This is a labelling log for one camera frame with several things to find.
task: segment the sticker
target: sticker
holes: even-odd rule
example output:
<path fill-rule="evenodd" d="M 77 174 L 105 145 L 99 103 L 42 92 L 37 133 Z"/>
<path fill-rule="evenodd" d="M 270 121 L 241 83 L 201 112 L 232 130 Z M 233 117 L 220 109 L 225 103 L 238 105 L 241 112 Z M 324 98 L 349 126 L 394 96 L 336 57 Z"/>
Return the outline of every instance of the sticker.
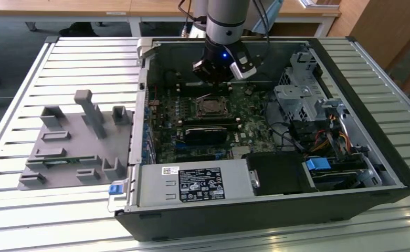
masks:
<path fill-rule="evenodd" d="M 181 171 L 178 167 L 176 168 L 182 202 L 225 199 L 224 179 L 220 167 Z"/>
<path fill-rule="evenodd" d="M 180 170 L 178 166 L 162 167 L 162 174 L 164 175 L 176 175 L 176 174 L 178 174 L 178 170 Z"/>
<path fill-rule="evenodd" d="M 128 12 L 107 12 L 107 15 L 128 15 Z"/>

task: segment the wooden table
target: wooden table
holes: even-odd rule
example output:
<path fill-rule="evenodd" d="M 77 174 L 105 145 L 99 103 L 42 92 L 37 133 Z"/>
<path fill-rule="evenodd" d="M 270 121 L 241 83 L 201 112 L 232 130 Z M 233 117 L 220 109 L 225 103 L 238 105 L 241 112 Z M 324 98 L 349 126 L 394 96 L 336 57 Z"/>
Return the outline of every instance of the wooden table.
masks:
<path fill-rule="evenodd" d="M 180 0 L 133 0 L 130 8 L 130 27 L 133 36 L 141 37 L 141 22 L 185 22 L 178 10 Z M 334 19 L 341 12 L 336 9 L 306 9 L 300 0 L 285 0 L 277 23 L 320 23 L 316 36 L 326 36 Z"/>
<path fill-rule="evenodd" d="M 0 21 L 27 22 L 31 30 L 35 22 L 129 22 L 133 36 L 141 37 L 141 22 L 185 21 L 178 3 L 180 0 L 0 0 Z M 326 36 L 340 15 L 338 10 L 305 9 L 300 0 L 285 0 L 276 22 L 318 23 L 316 36 Z"/>
<path fill-rule="evenodd" d="M 31 22 L 128 22 L 132 1 L 0 0 L 0 21 L 29 26 Z"/>

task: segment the black case side panel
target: black case side panel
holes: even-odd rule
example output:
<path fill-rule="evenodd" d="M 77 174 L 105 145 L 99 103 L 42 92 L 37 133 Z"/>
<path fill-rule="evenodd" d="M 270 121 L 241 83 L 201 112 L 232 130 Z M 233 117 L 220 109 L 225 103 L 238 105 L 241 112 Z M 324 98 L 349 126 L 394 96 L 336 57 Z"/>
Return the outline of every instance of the black case side panel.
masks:
<path fill-rule="evenodd" d="M 118 213 L 115 217 L 137 240 L 165 240 L 342 221 L 405 196 L 406 190 L 384 190 L 377 194 L 362 192 L 144 214 Z"/>

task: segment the gray 3d-printed holder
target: gray 3d-printed holder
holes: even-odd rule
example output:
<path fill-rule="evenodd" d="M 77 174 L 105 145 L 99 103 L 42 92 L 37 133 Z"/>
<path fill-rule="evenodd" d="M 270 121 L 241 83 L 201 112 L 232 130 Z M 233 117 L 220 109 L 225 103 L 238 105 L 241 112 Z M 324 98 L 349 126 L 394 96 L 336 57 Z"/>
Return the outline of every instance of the gray 3d-printed holder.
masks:
<path fill-rule="evenodd" d="M 110 184 L 126 178 L 133 112 L 115 106 L 102 113 L 90 90 L 74 100 L 83 113 L 45 107 L 43 127 L 19 179 L 19 190 Z"/>

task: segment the motherboard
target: motherboard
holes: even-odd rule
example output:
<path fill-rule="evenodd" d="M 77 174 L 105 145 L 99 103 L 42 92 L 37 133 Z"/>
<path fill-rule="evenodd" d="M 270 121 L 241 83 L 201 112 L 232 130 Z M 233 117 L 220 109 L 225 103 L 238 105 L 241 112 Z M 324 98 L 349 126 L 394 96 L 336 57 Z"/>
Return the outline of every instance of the motherboard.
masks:
<path fill-rule="evenodd" d="M 274 151 L 266 94 L 250 82 L 154 88 L 149 107 L 157 163 L 241 159 Z"/>

